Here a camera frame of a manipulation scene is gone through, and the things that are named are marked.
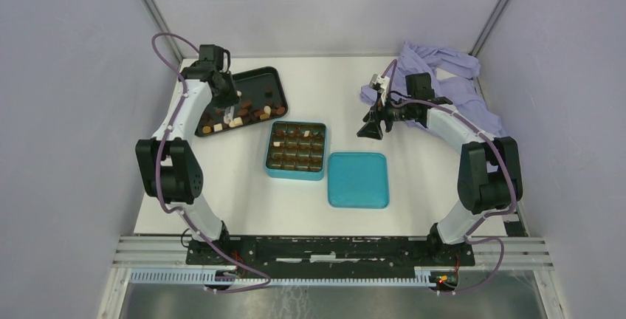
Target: teal box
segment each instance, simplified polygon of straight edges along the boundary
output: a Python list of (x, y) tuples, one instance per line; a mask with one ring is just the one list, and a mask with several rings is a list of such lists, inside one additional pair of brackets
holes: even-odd
[(276, 121), (267, 142), (270, 177), (320, 181), (326, 169), (328, 129), (323, 123)]

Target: cable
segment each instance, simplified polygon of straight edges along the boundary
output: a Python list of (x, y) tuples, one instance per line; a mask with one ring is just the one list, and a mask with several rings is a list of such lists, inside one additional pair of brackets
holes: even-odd
[(511, 205), (502, 211), (492, 211), (492, 212), (487, 212), (485, 213), (485, 215), (483, 217), (481, 217), (466, 233), (465, 233), (465, 242), (468, 243), (469, 245), (477, 245), (477, 244), (483, 244), (486, 243), (488, 241), (497, 241), (498, 243), (500, 243), (500, 258), (498, 259), (498, 262), (495, 264), (495, 267), (493, 269), (493, 271), (489, 274), (489, 276), (487, 276), (487, 278), (485, 278), (482, 282), (475, 284), (473, 286), (467, 287), (467, 288), (463, 288), (460, 289), (458, 291), (452, 291), (452, 292), (441, 292), (441, 293), (446, 293), (446, 294), (451, 294), (451, 295), (456, 295), (456, 294), (460, 294), (460, 293), (465, 293), (465, 292), (473, 292), (479, 288), (481, 288), (482, 286), (488, 284), (492, 279), (493, 276), (495, 275), (495, 273), (500, 269), (500, 265), (502, 265), (502, 260), (504, 259), (504, 242), (502, 241), (502, 239), (498, 238), (497, 236), (490, 236), (484, 239), (480, 239), (480, 240), (471, 240), (470, 236), (472, 235), (472, 233), (474, 233), (476, 231), (476, 229), (478, 229), (478, 227), (481, 226), (481, 224), (483, 224), (483, 222), (485, 222), (485, 219), (489, 218), (489, 217), (493, 217), (493, 216), (503, 216), (506, 214), (511, 214), (513, 212), (515, 212), (515, 210), (517, 209), (517, 197), (515, 196), (515, 188), (513, 187), (513, 181), (511, 180), (511, 175), (509, 174), (509, 169), (506, 168), (506, 165), (504, 164), (504, 160), (502, 159), (502, 156), (500, 155), (500, 152), (498, 151), (498, 149), (495, 147), (495, 145), (493, 144), (493, 142), (488, 138), (488, 136), (486, 136), (483, 132), (481, 132), (480, 129), (476, 128), (476, 126), (474, 126), (470, 121), (467, 120), (467, 118), (465, 118), (463, 115), (459, 114), (456, 111), (453, 111), (451, 109), (447, 109), (443, 106), (431, 103), (430, 101), (425, 101), (425, 100), (406, 100), (403, 101), (401, 103), (394, 103), (393, 101), (391, 101), (391, 105), (393, 107), (403, 107), (404, 105), (408, 105), (410, 103), (419, 103), (422, 105), (426, 105), (426, 106), (430, 106), (434, 109), (438, 109), (441, 110), (443, 112), (446, 112), (448, 114), (451, 114), (452, 116), (456, 117), (458, 120), (460, 120), (464, 125), (466, 125), (469, 129), (471, 129), (474, 133), (476, 133), (482, 140), (484, 140), (487, 145), (489, 146), (489, 148), (491, 148), (491, 150), (493, 151), (493, 154), (495, 155), (495, 159), (498, 160), (498, 165), (500, 166), (500, 169), (502, 170), (502, 174), (504, 175), (504, 179), (506, 180), (506, 185), (509, 187), (509, 195), (511, 196)]
[(391, 70), (391, 76), (389, 77), (389, 89), (390, 90), (391, 90), (391, 84), (393, 84), (393, 76), (396, 75), (396, 67), (398, 66), (398, 60), (394, 59), (393, 61), (391, 61), (391, 63), (389, 63), (389, 65), (387, 66), (387, 69), (385, 69), (385, 71), (382, 73), (382, 76), (381, 76), (381, 78), (386, 77), (391, 66), (393, 66), (393, 69)]
[(184, 247), (185, 249), (189, 249), (189, 246), (185, 245), (185, 244), (182, 242), (182, 237), (183, 237), (183, 236), (185, 236), (185, 234), (186, 234), (188, 231), (189, 231), (189, 228), (185, 229), (185, 231), (183, 231), (183, 232), (180, 234), (180, 244), (181, 244), (181, 245), (182, 245), (182, 247)]
[[(179, 72), (179, 70), (176, 68), (176, 66), (174, 66), (172, 63), (168, 62), (167, 59), (165, 59), (165, 57), (163, 57), (163, 55), (161, 55), (161, 53), (159, 52), (159, 50), (157, 49), (157, 38), (161, 37), (161, 36), (171, 36), (174, 38), (178, 38), (179, 40), (185, 42), (186, 44), (188, 44), (189, 46), (191, 46), (191, 48), (193, 48), (193, 50), (195, 50), (198, 54), (200, 53), (200, 51), (198, 50), (198, 48), (196, 46), (194, 46), (191, 42), (189, 42), (186, 38), (183, 38), (182, 36), (176, 35), (174, 33), (169, 33), (169, 32), (160, 32), (157, 33), (156, 35), (154, 35), (152, 37), (152, 49), (154, 50), (154, 53), (156, 53), (156, 56), (159, 57), (159, 59), (166, 65), (168, 66), (169, 69), (172, 70), (172, 72), (176, 73), (176, 76), (178, 77), (178, 79), (180, 80), (180, 82), (182, 83), (182, 94), (181, 97), (178, 101), (178, 103), (176, 104), (176, 108), (174, 109), (172, 116), (170, 117), (170, 120), (168, 121), (168, 126), (171, 126), (172, 123), (176, 120), (176, 116), (178, 115), (180, 109), (182, 108), (182, 104), (185, 102), (185, 94), (188, 91), (188, 86), (187, 86), (187, 81), (185, 80), (185, 77), (182, 76), (182, 74)], [(206, 241), (207, 244), (209, 244), (209, 246), (213, 249), (213, 251), (215, 251), (216, 253), (218, 253), (222, 258), (224, 258), (225, 260), (227, 260), (228, 262), (230, 262), (233, 265), (236, 265), (237, 267), (241, 267), (243, 269), (246, 269), (250, 272), (253, 272), (259, 276), (261, 276), (262, 278), (265, 278), (266, 281), (260, 284), (253, 284), (252, 286), (248, 286), (248, 287), (243, 287), (243, 288), (235, 288), (235, 289), (224, 289), (224, 290), (216, 290), (214, 289), (213, 292), (214, 293), (238, 293), (238, 292), (246, 292), (246, 291), (250, 291), (253, 289), (257, 289), (257, 288), (261, 288), (261, 287), (265, 287), (267, 286), (272, 279), (265, 273), (265, 272), (261, 272), (257, 269), (253, 269), (252, 267), (249, 267), (245, 264), (242, 264), (239, 261), (236, 261), (234, 258), (231, 258), (230, 256), (228, 256), (226, 253), (224, 253), (219, 247), (217, 247), (217, 245), (215, 245), (200, 229), (198, 229), (198, 227), (191, 221), (191, 219), (187, 216), (186, 212), (182, 209), (182, 207), (172, 207), (172, 208), (168, 208), (168, 206), (165, 204), (165, 199), (163, 198), (163, 190), (161, 189), (161, 159), (162, 159), (162, 155), (163, 155), (163, 149), (165, 148), (165, 142), (168, 140), (168, 137), (170, 135), (170, 130), (169, 129), (165, 129), (165, 133), (163, 133), (163, 137), (161, 139), (161, 143), (159, 143), (159, 148), (157, 150), (156, 153), (156, 165), (155, 165), (155, 177), (156, 177), (156, 198), (159, 200), (159, 204), (161, 206), (161, 208), (163, 209), (164, 212), (166, 212), (167, 214), (173, 213), (173, 212), (179, 212), (180, 215), (182, 216), (182, 218), (185, 220), (185, 222), (187, 223), (187, 225), (189, 226), (189, 228), (191, 229), (191, 231), (193, 233), (195, 233), (197, 236), (199, 236), (202, 240)]]

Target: white wall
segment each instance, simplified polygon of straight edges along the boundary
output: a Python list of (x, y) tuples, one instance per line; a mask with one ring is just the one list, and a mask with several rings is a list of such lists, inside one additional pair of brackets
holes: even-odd
[(155, 1), (172, 32), (194, 42), (283, 57), (395, 55), (407, 39), (469, 52), (498, 0)]
[(0, 0), (0, 317), (93, 318), (173, 75), (140, 0)]
[(626, 0), (512, 0), (479, 58), (572, 318), (623, 318)]

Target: purple cloth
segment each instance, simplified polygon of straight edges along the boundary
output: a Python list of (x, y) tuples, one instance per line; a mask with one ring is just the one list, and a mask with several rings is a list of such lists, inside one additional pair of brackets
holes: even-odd
[[(456, 77), (439, 81), (435, 76), (435, 68), (450, 72)], [(478, 59), (454, 49), (441, 47), (420, 47), (406, 41), (398, 57), (396, 74), (391, 83), (391, 90), (407, 94), (405, 77), (410, 74), (430, 74), (431, 86), (436, 96), (445, 96), (454, 103), (456, 108), (468, 120), (479, 128), (494, 134), (496, 137), (506, 135), (502, 128), (500, 117), (487, 110), (485, 100), (476, 92), (474, 78), (478, 77), (481, 65)], [(373, 105), (376, 101), (376, 92), (369, 86), (361, 88), (361, 101)], [(413, 121), (407, 122), (410, 126), (422, 126)]]

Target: white table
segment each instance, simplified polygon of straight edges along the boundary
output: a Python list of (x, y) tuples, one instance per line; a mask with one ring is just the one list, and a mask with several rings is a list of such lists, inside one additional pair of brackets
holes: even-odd
[[(447, 215), (458, 199), (459, 156), (443, 140), (404, 123), (396, 123), (382, 141), (357, 138), (369, 108), (359, 100), (360, 87), (391, 59), (233, 59), (234, 73), (275, 67), (289, 104), (284, 119), (325, 123), (330, 152), (383, 153), (391, 200), (382, 210), (334, 208), (328, 203), (326, 177), (319, 182), (268, 177), (264, 160), (271, 121), (194, 137), (193, 153), (204, 172), (202, 192), (231, 234), (425, 236)], [(178, 234), (185, 229), (178, 215), (163, 213), (155, 198), (144, 195), (135, 233)], [(488, 219), (475, 235), (505, 236), (501, 217)]]

